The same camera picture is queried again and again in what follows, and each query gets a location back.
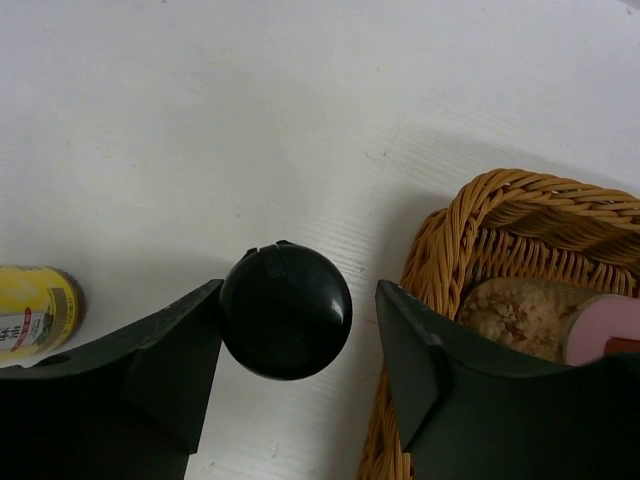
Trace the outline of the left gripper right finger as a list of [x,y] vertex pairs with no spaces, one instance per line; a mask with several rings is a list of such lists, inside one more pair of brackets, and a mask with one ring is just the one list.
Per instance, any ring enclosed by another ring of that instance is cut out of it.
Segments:
[[639,358],[583,366],[528,356],[376,291],[401,448],[419,479],[635,479]]

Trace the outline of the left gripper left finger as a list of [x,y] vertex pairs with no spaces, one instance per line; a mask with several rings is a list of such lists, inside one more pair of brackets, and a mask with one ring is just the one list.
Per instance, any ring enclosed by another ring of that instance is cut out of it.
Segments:
[[1,371],[4,479],[182,479],[199,446],[222,283],[36,365]]

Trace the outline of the pink cap spice jar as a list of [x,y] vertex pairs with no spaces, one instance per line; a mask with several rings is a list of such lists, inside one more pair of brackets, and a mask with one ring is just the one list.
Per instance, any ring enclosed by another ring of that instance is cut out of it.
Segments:
[[534,278],[474,288],[456,320],[515,351],[571,366],[639,352],[639,301]]

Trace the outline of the yellow label brown bottle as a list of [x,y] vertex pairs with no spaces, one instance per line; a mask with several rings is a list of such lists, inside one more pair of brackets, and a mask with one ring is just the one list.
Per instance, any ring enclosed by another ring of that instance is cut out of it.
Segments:
[[1,267],[1,362],[67,343],[86,313],[84,291],[68,272],[49,266]]

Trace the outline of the black cap pepper jar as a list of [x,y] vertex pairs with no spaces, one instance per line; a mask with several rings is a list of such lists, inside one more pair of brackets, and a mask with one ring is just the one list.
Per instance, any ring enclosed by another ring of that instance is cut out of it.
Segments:
[[352,298],[338,268],[284,240],[248,250],[226,276],[219,303],[219,328],[232,357],[273,380],[300,380],[325,369],[352,326]]

